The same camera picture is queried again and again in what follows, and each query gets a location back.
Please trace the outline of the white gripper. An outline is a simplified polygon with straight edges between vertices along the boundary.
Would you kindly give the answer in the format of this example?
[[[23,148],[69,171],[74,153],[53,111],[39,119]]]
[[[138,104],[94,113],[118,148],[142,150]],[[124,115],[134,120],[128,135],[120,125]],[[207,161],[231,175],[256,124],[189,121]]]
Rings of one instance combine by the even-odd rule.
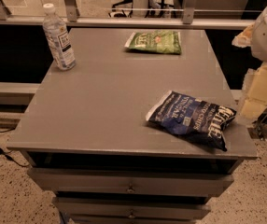
[[[238,48],[252,46],[251,24],[237,35],[232,44]],[[242,87],[242,97],[238,103],[240,119],[257,119],[267,108],[267,62],[263,62],[257,69],[248,69]]]

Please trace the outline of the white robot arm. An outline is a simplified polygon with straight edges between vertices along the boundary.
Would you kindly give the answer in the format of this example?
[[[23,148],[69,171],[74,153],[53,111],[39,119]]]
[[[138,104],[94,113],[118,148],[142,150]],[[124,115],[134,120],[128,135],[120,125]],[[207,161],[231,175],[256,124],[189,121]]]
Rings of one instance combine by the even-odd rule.
[[[239,123],[248,124],[267,109],[267,7],[253,24],[233,39],[232,44],[250,47],[252,56],[262,61],[257,70],[247,70],[238,102],[236,118]]]

